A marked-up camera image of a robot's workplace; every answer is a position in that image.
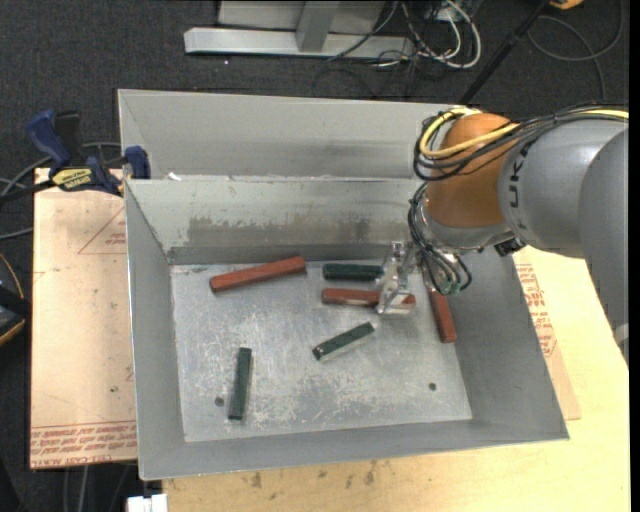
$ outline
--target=scratched metal surface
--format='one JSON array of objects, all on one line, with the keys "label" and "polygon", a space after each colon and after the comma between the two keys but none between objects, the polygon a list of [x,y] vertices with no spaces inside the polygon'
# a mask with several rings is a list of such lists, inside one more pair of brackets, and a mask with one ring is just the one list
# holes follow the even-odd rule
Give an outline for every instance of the scratched metal surface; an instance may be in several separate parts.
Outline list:
[{"label": "scratched metal surface", "polygon": [[450,107],[122,89],[118,104],[122,147],[142,146],[153,178],[174,172],[411,179],[422,121]]},{"label": "scratched metal surface", "polygon": [[404,179],[191,178],[129,188],[169,263],[382,258],[408,240]]},{"label": "scratched metal surface", "polygon": [[[411,283],[417,309],[392,318],[321,304],[323,287],[353,286],[324,281],[322,262],[306,275],[211,292],[213,275],[243,267],[171,269],[187,442],[471,418],[454,347],[438,339],[419,275]],[[376,332],[356,349],[313,357],[313,346],[366,321]],[[238,422],[226,415],[241,346],[253,350],[253,372]]]}]

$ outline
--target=yellow clamp label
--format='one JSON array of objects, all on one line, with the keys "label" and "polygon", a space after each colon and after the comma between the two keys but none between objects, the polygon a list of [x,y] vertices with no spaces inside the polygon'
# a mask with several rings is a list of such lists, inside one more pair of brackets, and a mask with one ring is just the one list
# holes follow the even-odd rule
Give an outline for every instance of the yellow clamp label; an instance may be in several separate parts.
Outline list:
[{"label": "yellow clamp label", "polygon": [[62,169],[56,174],[51,181],[53,181],[59,187],[66,190],[79,187],[80,185],[86,185],[93,181],[93,172],[89,168],[83,167],[70,167],[68,169]]}]

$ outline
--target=yellow cable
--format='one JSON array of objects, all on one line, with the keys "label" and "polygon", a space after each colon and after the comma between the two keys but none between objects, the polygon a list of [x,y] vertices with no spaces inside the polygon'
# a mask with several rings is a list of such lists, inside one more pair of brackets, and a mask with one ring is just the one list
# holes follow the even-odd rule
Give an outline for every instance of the yellow cable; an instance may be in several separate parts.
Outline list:
[{"label": "yellow cable", "polygon": [[[466,107],[462,108],[453,108],[448,110],[438,116],[436,120],[434,120],[429,127],[425,130],[424,134],[420,138],[419,149],[420,152],[431,159],[445,158],[451,156],[452,154],[458,153],[459,151],[463,151],[477,144],[482,144],[485,142],[492,142],[494,140],[503,137],[511,133],[515,128],[517,128],[520,123],[510,123],[502,128],[494,130],[492,132],[486,133],[474,139],[469,139],[465,142],[461,142],[460,144],[456,144],[455,146],[451,146],[445,149],[439,149],[435,151],[431,151],[427,149],[427,145],[431,141],[431,138],[434,136],[435,132],[445,123],[465,115],[478,114],[481,113],[480,110],[470,109]],[[593,110],[585,110],[582,112],[578,112],[578,115],[586,115],[586,114],[599,114],[606,115],[611,117],[618,117],[620,119],[629,119],[629,113],[624,110],[614,110],[614,109],[593,109]]]}]

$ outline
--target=wire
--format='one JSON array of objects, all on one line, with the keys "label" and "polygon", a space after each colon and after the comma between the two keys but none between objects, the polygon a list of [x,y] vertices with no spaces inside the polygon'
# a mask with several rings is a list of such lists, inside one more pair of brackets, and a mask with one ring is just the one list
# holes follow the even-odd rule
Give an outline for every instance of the wire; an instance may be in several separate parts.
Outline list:
[{"label": "wire", "polygon": [[469,69],[475,66],[482,56],[482,40],[480,38],[480,32],[478,32],[478,28],[476,27],[475,23],[473,23],[473,21],[471,20],[471,17],[466,12],[464,12],[460,7],[458,7],[458,5],[455,2],[451,0],[447,0],[447,5],[453,7],[460,14],[460,16],[469,24],[469,27],[471,27],[471,32],[473,34],[473,41],[475,43],[474,44],[475,56],[469,62],[465,62],[465,63],[451,62],[450,61],[451,57],[447,57],[444,54],[438,55],[426,45],[425,45],[426,51],[418,52],[418,55],[437,60],[438,62],[441,62],[445,66],[453,69]]},{"label": "wire", "polygon": [[[451,16],[449,15],[449,13],[447,13],[448,23],[449,25],[451,25],[451,28],[453,29],[454,34],[456,36],[456,47],[454,50],[446,50],[441,54],[436,54],[431,48],[429,48],[429,46],[424,41],[424,39],[416,31],[415,27],[413,26],[413,23],[411,23],[411,17],[409,16],[409,9],[407,8],[406,2],[402,2],[401,7],[402,7],[402,12],[404,13],[404,18],[407,23],[407,27],[409,28],[409,31],[413,34],[416,44],[421,48],[422,51],[426,51],[427,53],[429,53],[432,59],[440,60],[441,62],[444,62],[447,59],[451,59],[455,57],[460,52],[460,49],[462,48],[462,38],[460,36],[460,31],[458,30],[457,25],[451,19]],[[430,19],[430,22],[433,22],[433,17],[435,17],[435,15],[436,13],[432,12],[432,17]]]},{"label": "wire", "polygon": [[403,93],[405,98],[409,98],[413,93],[412,88],[413,88],[416,72],[420,73],[422,76],[425,76],[430,80],[434,78],[442,78],[442,75],[440,76],[430,75],[429,73],[421,69],[420,67],[421,62],[436,62],[436,61],[431,59],[424,59],[423,57],[418,55],[418,50],[417,50],[417,48],[425,48],[429,46],[426,42],[426,38],[428,35],[431,35],[432,33],[431,29],[435,26],[434,21],[439,12],[440,12],[439,6],[430,10],[429,17],[422,28],[422,33],[418,34],[417,30],[415,29],[415,27],[411,22],[409,11],[406,5],[403,3],[403,13],[404,13],[405,21],[407,23],[407,27],[409,28],[410,32],[412,32],[414,35],[414,51],[410,56],[408,56],[405,59],[409,62],[407,70],[405,72],[405,84],[404,84],[404,93]]},{"label": "wire", "polygon": [[[433,118],[426,120],[425,129],[418,140],[418,147],[416,150],[417,163],[433,168],[451,168],[463,163],[466,164],[473,158],[479,156],[479,154],[487,153],[495,149],[497,146],[512,142],[516,137],[518,139],[525,137],[536,138],[540,136],[543,130],[550,129],[558,124],[574,121],[578,118],[604,117],[624,121],[629,119],[629,112],[620,108],[610,108],[606,105],[576,107],[574,109],[561,111],[543,118],[534,118],[524,122],[508,122],[489,133],[466,140],[448,148],[438,150],[428,148],[428,146],[433,142],[436,132],[445,124],[451,123],[461,117],[477,113],[480,113],[477,109],[454,107],[438,116],[434,116]],[[466,149],[482,144],[484,144],[482,148],[476,150],[466,158],[448,160],[442,165],[438,165],[437,163],[440,159],[455,156]]]},{"label": "wire", "polygon": [[565,55],[560,55],[558,53],[550,52],[549,50],[547,50],[547,49],[543,48],[542,46],[540,46],[540,44],[538,42],[536,42],[535,39],[533,38],[533,36],[531,35],[531,31],[528,31],[527,32],[527,36],[529,37],[529,41],[531,41],[531,44],[533,44],[533,46],[535,46],[538,50],[540,50],[545,55],[547,55],[549,57],[552,57],[554,59],[557,59],[557,60],[562,60],[562,61],[566,61],[566,62],[584,62],[584,61],[587,61],[587,60],[593,60],[593,59],[597,59],[598,57],[602,57],[605,53],[610,51],[616,44],[618,44],[618,41],[620,40],[620,37],[622,37],[623,28],[624,28],[624,3],[623,3],[623,0],[620,0],[620,23],[618,25],[618,31],[617,31],[615,37],[613,38],[613,40],[607,46],[605,46],[602,50],[599,50],[597,52],[594,52],[593,50],[591,50],[591,48],[589,47],[589,44],[585,41],[585,39],[582,37],[582,35],[574,27],[572,27],[568,23],[566,23],[566,22],[564,22],[564,21],[562,21],[560,19],[554,18],[552,16],[539,16],[539,19],[555,21],[556,23],[559,23],[560,25],[562,25],[562,26],[568,28],[569,30],[571,30],[585,44],[585,46],[589,50],[589,55],[585,55],[584,57],[567,57]]},{"label": "wire", "polygon": [[371,37],[373,37],[378,32],[380,32],[387,25],[387,23],[389,23],[389,21],[391,21],[391,18],[393,18],[393,15],[395,14],[396,10],[398,9],[398,4],[399,4],[399,2],[393,2],[392,6],[391,6],[391,11],[387,15],[387,17],[384,19],[384,21],[382,21],[382,23],[380,23],[377,27],[375,27],[371,32],[369,32],[366,36],[364,36],[360,41],[358,41],[356,44],[354,44],[350,48],[347,48],[346,50],[338,53],[337,55],[334,55],[333,57],[330,57],[329,59],[327,59],[327,62],[331,62],[331,61],[334,61],[334,60],[341,59],[342,57],[346,57],[350,53],[353,53],[358,48],[360,48]]},{"label": "wire", "polygon": [[[384,56],[388,53],[397,53],[398,58],[396,60],[387,60],[384,58]],[[380,55],[378,55],[378,58],[371,63],[371,66],[377,69],[388,68],[400,64],[401,62],[404,62],[405,60],[408,60],[414,56],[415,53],[412,55],[407,55],[406,53],[404,53],[404,51],[401,50],[385,50],[381,52]]]},{"label": "wire", "polygon": [[62,510],[69,512],[69,468],[64,470],[64,482],[62,484]]},{"label": "wire", "polygon": [[122,471],[122,475],[120,476],[120,479],[118,480],[118,485],[116,486],[116,490],[113,491],[113,498],[111,499],[111,504],[109,505],[109,508],[107,509],[107,512],[113,512],[114,511],[116,503],[118,502],[118,498],[120,497],[120,491],[122,490],[122,486],[124,485],[124,482],[125,482],[125,480],[127,478],[127,475],[129,474],[129,471],[131,470],[131,468],[134,465],[127,464],[125,466],[124,470]]},{"label": "wire", "polygon": [[542,19],[546,19],[546,20],[551,20],[551,21],[555,21],[556,23],[559,23],[560,25],[562,25],[563,27],[566,27],[569,31],[571,31],[578,39],[580,39],[580,41],[582,42],[582,44],[584,45],[584,47],[587,49],[587,51],[591,54],[589,55],[586,59],[585,58],[573,58],[573,57],[562,57],[560,55],[557,55],[555,53],[551,53],[550,51],[544,49],[542,46],[540,46],[536,41],[533,40],[533,38],[531,37],[531,34],[529,35],[529,40],[531,41],[531,44],[540,52],[542,52],[543,54],[547,55],[548,57],[551,57],[553,59],[557,59],[557,60],[561,60],[561,61],[568,61],[568,62],[581,62],[581,61],[585,61],[585,60],[591,60],[593,59],[593,63],[596,66],[596,72],[598,73],[598,81],[600,84],[600,97],[602,100],[605,100],[607,97],[607,92],[606,92],[606,86],[605,86],[605,82],[604,82],[604,73],[602,72],[602,67],[600,66],[600,61],[595,57],[596,54],[594,53],[593,49],[591,48],[591,45],[589,44],[589,41],[586,40],[586,38],[580,33],[578,32],[575,28],[573,28],[571,25],[569,25],[568,23],[562,21],[562,20],[558,20],[556,18],[552,18],[550,16],[540,16],[540,18]]},{"label": "wire", "polygon": [[368,97],[370,99],[378,99],[383,97],[384,91],[392,82],[393,78],[398,74],[398,67],[395,64],[401,62],[400,59],[396,59],[395,61],[387,61],[386,59],[389,58],[387,56],[390,56],[391,54],[397,54],[400,58],[402,58],[403,56],[406,56],[407,54],[405,53],[405,49],[407,44],[408,44],[408,41],[405,41],[405,45],[401,50],[385,50],[381,52],[376,59],[364,62],[364,64],[366,64],[367,66],[371,66],[376,71],[389,73],[389,77],[384,81],[384,83],[379,88],[377,88],[377,90],[374,90],[369,85],[369,83],[364,79],[364,77],[355,71],[352,71],[350,69],[344,69],[344,68],[330,68],[330,69],[323,69],[313,79],[311,83],[311,90],[313,91],[313,95],[315,97],[321,97],[321,96],[325,97],[326,95],[319,94],[318,92],[318,85],[321,83],[321,79],[331,73],[337,73],[337,74],[341,73],[346,76],[351,76],[357,82],[359,82],[362,85],[362,88],[368,93]]},{"label": "wire", "polygon": [[84,467],[82,472],[82,484],[80,486],[80,497],[78,498],[78,512],[82,512],[84,509],[84,496],[87,490],[87,477],[89,476],[89,466]]},{"label": "wire", "polygon": [[28,195],[33,195],[35,192],[40,192],[41,190],[46,190],[54,186],[55,183],[53,183],[51,180],[36,183],[35,185],[30,185],[28,187],[23,186],[20,190],[16,190],[15,192],[9,192],[8,194],[0,195],[0,206],[4,203],[15,201],[16,199],[20,199],[21,197],[25,197]]},{"label": "wire", "polygon": [[[548,116],[534,117],[523,121],[505,121],[487,134],[449,148],[434,149],[435,139],[445,125],[477,113],[480,111],[476,109],[454,107],[426,119],[423,123],[423,132],[414,149],[414,171],[419,178],[424,180],[424,183],[418,187],[410,201],[409,232],[420,251],[421,262],[419,264],[423,272],[426,273],[425,283],[442,295],[450,295],[464,290],[471,284],[472,276],[459,251],[447,247],[446,242],[439,241],[437,236],[431,233],[426,218],[427,212],[424,210],[424,198],[431,182],[449,179],[456,175],[475,173],[490,162],[504,156],[515,144],[533,142],[563,124],[584,119],[615,120],[623,123],[629,121],[628,110],[619,105],[578,105]],[[487,162],[471,171],[462,172],[470,162],[489,153],[493,154],[489,155],[491,158]],[[434,170],[439,171],[439,174],[434,174]],[[422,218],[418,218],[418,208],[421,205]]]},{"label": "wire", "polygon": [[[118,142],[98,141],[98,142],[89,142],[87,144],[83,144],[82,147],[85,149],[98,148],[100,157],[102,158],[102,148],[120,149],[121,145]],[[35,169],[50,166],[51,163],[53,163],[52,158],[50,157],[41,158],[40,160],[37,160],[36,162],[22,169],[18,174],[16,174],[11,179],[0,178],[0,182],[6,183],[6,186],[4,187],[2,192],[0,192],[0,198],[9,195],[9,193],[16,187],[26,189],[27,185],[20,183],[20,181],[24,179],[27,175],[33,174],[33,171]],[[33,228],[25,228],[18,231],[13,231],[11,233],[3,233],[3,234],[0,234],[0,242],[5,240],[11,240],[13,238],[18,238],[24,235],[28,235],[29,233],[32,233],[32,232],[33,232]]]}]

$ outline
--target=gray bin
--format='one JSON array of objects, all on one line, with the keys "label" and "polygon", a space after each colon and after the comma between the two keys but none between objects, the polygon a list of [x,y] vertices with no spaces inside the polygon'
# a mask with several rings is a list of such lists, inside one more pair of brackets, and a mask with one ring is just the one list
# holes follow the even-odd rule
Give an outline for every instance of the gray bin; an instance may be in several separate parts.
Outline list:
[{"label": "gray bin", "polygon": [[[380,262],[407,240],[413,146],[445,106],[119,99],[123,146],[143,146],[153,168],[125,194],[143,479],[567,438],[510,258],[465,260],[474,282],[449,299],[453,344],[439,341],[418,274],[406,317],[320,303],[325,262]],[[213,275],[293,255],[306,274],[209,288]],[[366,321],[376,326],[366,343],[315,360],[314,345]],[[227,407],[241,346],[253,371],[236,421]]]}]

